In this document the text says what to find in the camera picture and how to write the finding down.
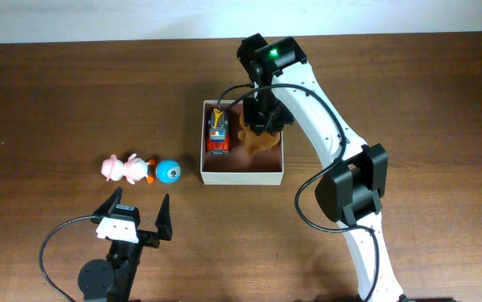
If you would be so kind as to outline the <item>red grey toy fire truck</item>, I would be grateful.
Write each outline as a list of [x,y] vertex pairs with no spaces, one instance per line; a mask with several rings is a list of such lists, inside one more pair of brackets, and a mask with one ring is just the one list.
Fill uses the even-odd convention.
[[225,155],[231,151],[229,118],[225,111],[214,108],[207,120],[205,148],[208,154]]

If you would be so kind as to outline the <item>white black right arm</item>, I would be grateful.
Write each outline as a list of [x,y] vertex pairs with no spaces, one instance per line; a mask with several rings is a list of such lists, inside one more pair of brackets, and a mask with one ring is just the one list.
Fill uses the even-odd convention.
[[246,126],[271,134],[297,122],[313,145],[322,169],[300,188],[315,186],[321,211],[337,225],[332,231],[345,236],[360,300],[405,300],[382,233],[386,150],[369,145],[340,116],[294,38],[269,44],[254,34],[241,41],[236,57],[254,86],[241,97]]

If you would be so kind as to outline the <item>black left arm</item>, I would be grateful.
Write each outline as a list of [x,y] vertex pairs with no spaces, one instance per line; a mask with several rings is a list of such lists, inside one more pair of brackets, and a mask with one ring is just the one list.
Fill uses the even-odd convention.
[[169,195],[163,198],[155,232],[140,229],[139,209],[123,205],[121,198],[122,188],[117,188],[93,212],[97,237],[111,246],[104,259],[91,260],[79,272],[78,286],[85,301],[128,301],[143,249],[159,248],[160,242],[172,239]]

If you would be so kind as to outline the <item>brown plush toy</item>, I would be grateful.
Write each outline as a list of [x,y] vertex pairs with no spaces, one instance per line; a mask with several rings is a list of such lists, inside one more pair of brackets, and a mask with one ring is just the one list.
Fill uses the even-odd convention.
[[280,132],[270,133],[264,131],[261,134],[256,134],[245,124],[243,113],[239,117],[239,122],[241,130],[238,132],[237,137],[242,142],[248,155],[271,149],[281,140]]

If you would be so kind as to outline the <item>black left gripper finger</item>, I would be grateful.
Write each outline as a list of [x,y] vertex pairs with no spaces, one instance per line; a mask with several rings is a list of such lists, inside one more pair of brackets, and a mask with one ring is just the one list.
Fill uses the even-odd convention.
[[112,209],[118,205],[122,198],[122,187],[117,187],[112,195],[101,204],[94,212],[94,216],[109,216]]
[[163,202],[155,221],[155,227],[157,228],[157,234],[160,240],[172,240],[173,228],[170,216],[169,194],[166,194],[163,198]]

